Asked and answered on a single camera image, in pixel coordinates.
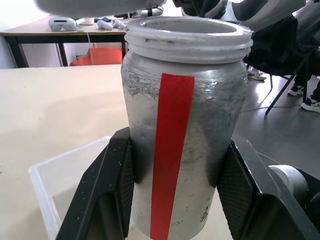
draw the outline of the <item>person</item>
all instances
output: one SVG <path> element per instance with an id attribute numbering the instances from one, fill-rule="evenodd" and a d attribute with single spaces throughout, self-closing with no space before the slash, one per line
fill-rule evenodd
<path id="1" fill-rule="evenodd" d="M 308 59 L 308 73 L 302 67 L 294 79 L 293 87 L 288 91 L 288 95 L 299 96 L 304 94 L 304 82 L 309 81 L 312 75 L 320 76 L 320 54 L 314 50 Z M 304 110 L 320 113 L 320 81 L 318 82 L 312 95 L 301 104 Z"/>

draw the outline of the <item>robotic arm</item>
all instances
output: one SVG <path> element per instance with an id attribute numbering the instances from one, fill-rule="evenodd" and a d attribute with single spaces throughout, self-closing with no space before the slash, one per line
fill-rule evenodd
<path id="1" fill-rule="evenodd" d="M 157 16 L 166 0 L 37 0 L 46 12 L 73 18 L 136 12 L 136 17 Z M 185 16 L 204 16 L 234 22 L 259 31 L 302 8 L 306 0 L 173 0 Z"/>

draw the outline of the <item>gray floor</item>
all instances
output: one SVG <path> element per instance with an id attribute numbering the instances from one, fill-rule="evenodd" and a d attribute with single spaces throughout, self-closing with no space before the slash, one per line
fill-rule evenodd
<path id="1" fill-rule="evenodd" d="M 312 94 L 318 81 L 316 77 L 309 81 L 308 95 Z M 294 106 L 302 103 L 302 96 L 288 96 L 285 91 L 275 104 L 277 107 L 265 117 L 265 107 L 270 105 L 285 82 L 285 79 L 274 76 L 270 92 L 269 78 L 265 82 L 249 80 L 247 99 L 234 133 L 249 140 L 260 154 L 320 178 L 320 114 Z M 270 159 L 260 157 L 266 164 L 274 164 Z"/>

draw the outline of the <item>jar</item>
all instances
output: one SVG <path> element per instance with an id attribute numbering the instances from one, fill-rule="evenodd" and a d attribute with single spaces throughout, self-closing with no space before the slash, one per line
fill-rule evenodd
<path id="1" fill-rule="evenodd" d="M 189 240 L 206 224 L 246 96 L 251 35 L 199 17 L 127 26 L 121 75 L 135 170 L 131 215 L 153 240 Z"/>

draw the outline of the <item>jar rim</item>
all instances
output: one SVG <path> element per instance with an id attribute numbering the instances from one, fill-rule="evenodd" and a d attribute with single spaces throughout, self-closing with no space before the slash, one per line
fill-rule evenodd
<path id="1" fill-rule="evenodd" d="M 178 63 L 224 64 L 242 60 L 253 44 L 252 31 L 230 22 L 192 16 L 138 19 L 125 39 L 136 54 Z"/>

